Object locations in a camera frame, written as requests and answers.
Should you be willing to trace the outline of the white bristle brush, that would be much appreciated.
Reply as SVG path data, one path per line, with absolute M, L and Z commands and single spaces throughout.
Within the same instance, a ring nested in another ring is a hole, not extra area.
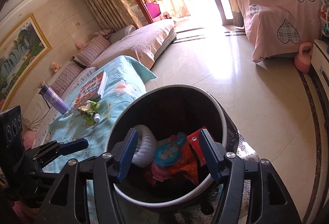
M 134 128 L 138 132 L 138 144 L 133 155 L 132 163 L 144 168 L 153 163 L 158 142 L 146 125 L 140 124 L 134 126 Z

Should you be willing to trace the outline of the red white 1928 carton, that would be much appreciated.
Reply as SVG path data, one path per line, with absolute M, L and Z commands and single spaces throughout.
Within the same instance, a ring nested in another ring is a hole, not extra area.
M 187 136 L 187 140 L 189 141 L 190 146 L 192 147 L 193 151 L 196 153 L 198 156 L 198 159 L 200 161 L 200 166 L 204 166 L 206 164 L 204 154 L 202 153 L 200 143 L 199 143 L 199 135 L 201 130 L 206 129 L 206 127 L 202 127 L 196 132 L 190 134 Z

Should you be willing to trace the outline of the red snack packet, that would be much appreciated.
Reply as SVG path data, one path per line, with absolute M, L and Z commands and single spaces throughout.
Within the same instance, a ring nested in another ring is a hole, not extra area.
M 183 176 L 195 186 L 199 184 L 197 160 L 192 152 L 182 153 L 178 162 L 173 166 L 160 167 L 153 162 L 149 170 L 146 170 L 144 176 L 152 185 L 155 185 L 156 182 L 164 182 L 175 176 Z

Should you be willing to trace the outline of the blue snack wrapper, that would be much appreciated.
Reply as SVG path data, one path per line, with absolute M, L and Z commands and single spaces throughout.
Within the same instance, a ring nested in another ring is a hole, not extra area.
M 177 138 L 170 143 L 158 147 L 154 156 L 154 163 L 160 167 L 175 165 L 181 157 L 181 149 L 187 141 L 184 133 L 179 133 Z

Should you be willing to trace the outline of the black round trash bin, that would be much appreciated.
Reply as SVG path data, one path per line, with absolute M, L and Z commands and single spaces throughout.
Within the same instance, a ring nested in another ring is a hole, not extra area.
M 158 142 L 158 147 L 173 142 L 179 133 L 186 136 L 206 127 L 213 140 L 228 152 L 236 152 L 239 135 L 231 118 L 220 103 L 208 92 L 189 85 L 170 85 L 144 94 L 130 104 L 110 130 L 108 149 L 121 142 L 130 128 L 146 125 Z M 195 186 L 183 176 L 150 184 L 144 168 L 131 164 L 127 177 L 115 185 L 120 197 L 127 201 L 157 210 L 183 207 L 207 200 L 216 184 L 207 166 L 200 166 L 198 156 L 187 140 L 181 154 L 192 152 L 197 160 L 199 184 Z

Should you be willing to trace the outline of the green squeeze pouch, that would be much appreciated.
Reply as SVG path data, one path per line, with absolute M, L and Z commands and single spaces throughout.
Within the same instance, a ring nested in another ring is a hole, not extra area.
M 79 113 L 83 116 L 86 126 L 93 126 L 100 122 L 100 102 L 94 102 L 87 100 L 80 107 L 78 107 Z

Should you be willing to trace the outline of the purple travel mug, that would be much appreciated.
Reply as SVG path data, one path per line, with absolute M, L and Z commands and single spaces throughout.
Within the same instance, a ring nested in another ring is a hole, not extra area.
M 61 114 L 65 114 L 69 110 L 69 106 L 46 83 L 41 87 L 39 94 L 48 104 Z

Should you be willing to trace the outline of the light blue floral tablecloth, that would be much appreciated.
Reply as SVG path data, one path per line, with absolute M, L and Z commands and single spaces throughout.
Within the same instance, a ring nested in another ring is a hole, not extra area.
M 85 119 L 77 109 L 73 109 L 73 105 L 81 88 L 102 71 L 107 74 L 107 82 L 100 100 L 100 122 L 87 126 Z M 88 68 L 82 71 L 62 97 L 70 107 L 69 111 L 61 114 L 51 108 L 38 128 L 34 145 L 40 146 L 49 141 L 68 143 L 84 138 L 89 146 L 85 150 L 58 157 L 44 167 L 43 171 L 58 173 L 71 158 L 82 161 L 104 153 L 110 130 L 117 118 L 133 101 L 146 93 L 145 83 L 156 78 L 157 76 L 139 61 L 125 55 L 115 58 L 98 70 Z

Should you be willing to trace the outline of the red children's book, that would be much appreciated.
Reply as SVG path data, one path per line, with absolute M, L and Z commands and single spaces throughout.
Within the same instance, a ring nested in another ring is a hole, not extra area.
M 80 107 L 86 101 L 98 102 L 102 99 L 108 75 L 105 70 L 88 81 L 78 93 L 73 108 Z

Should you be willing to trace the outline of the striped pink cushion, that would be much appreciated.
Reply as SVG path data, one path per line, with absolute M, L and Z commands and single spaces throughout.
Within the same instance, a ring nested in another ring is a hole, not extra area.
M 55 81 L 50 85 L 52 90 L 62 97 L 64 92 L 68 89 L 70 84 L 78 77 L 84 69 L 76 63 L 68 64 Z
M 85 67 L 90 65 L 110 46 L 110 42 L 103 36 L 94 37 L 81 51 L 79 51 L 74 61 Z

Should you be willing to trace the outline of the small plush teddy toy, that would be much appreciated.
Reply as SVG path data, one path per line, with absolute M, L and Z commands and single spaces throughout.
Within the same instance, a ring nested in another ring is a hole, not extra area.
M 54 73 L 57 73 L 61 69 L 62 65 L 57 64 L 56 62 L 52 62 L 50 68 Z

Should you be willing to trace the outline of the framed landscape painting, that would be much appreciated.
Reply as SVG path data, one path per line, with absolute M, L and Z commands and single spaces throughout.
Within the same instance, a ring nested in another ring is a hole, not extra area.
M 33 13 L 1 40 L 1 110 L 8 108 L 28 75 L 51 50 Z

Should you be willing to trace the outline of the long pink covered sofa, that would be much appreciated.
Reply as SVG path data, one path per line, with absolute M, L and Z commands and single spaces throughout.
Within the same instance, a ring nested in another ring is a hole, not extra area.
M 176 25 L 175 19 L 163 19 L 140 29 L 135 29 L 134 26 L 130 25 L 116 33 L 100 30 L 95 33 L 95 37 L 103 36 L 110 42 L 110 46 L 103 51 L 90 67 L 80 65 L 76 61 L 68 61 L 47 83 L 50 86 L 60 72 L 71 62 L 81 66 L 84 70 L 61 97 L 65 99 L 73 90 L 82 85 L 93 72 L 121 55 L 133 57 L 150 69 L 161 53 L 176 38 Z M 26 148 L 34 147 L 42 141 L 55 114 L 56 110 L 51 109 L 39 92 L 36 91 L 22 116 L 24 127 L 22 137 Z

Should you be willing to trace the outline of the pink kettlebell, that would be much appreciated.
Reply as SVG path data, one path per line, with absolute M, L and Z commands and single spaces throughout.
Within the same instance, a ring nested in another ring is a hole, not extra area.
M 299 51 L 294 57 L 295 67 L 302 73 L 308 73 L 311 68 L 311 58 L 313 43 L 303 42 L 299 46 Z

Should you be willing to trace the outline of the white tv cabinet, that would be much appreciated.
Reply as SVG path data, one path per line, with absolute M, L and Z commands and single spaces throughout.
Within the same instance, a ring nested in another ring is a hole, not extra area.
M 322 101 L 326 110 L 325 122 L 328 124 L 328 45 L 322 41 L 315 39 L 313 43 L 311 57 L 311 72 L 315 75 L 317 84 L 319 85 Z

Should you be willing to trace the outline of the beige curtain left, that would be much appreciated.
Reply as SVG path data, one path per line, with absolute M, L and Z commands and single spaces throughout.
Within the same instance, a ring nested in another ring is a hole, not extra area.
M 136 28 L 142 23 L 126 0 L 85 0 L 103 29 L 119 31 L 128 25 Z

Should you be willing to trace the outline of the magenta bag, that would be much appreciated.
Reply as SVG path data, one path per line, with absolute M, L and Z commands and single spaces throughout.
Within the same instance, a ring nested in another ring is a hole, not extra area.
M 152 19 L 159 17 L 161 15 L 160 5 L 157 3 L 145 3 L 145 6 L 149 12 Z

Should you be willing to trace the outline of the pink heart-print covered furniture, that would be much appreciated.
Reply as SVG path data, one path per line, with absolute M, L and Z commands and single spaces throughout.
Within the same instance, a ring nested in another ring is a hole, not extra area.
M 303 42 L 321 36 L 322 0 L 237 0 L 249 42 L 252 60 L 296 53 Z

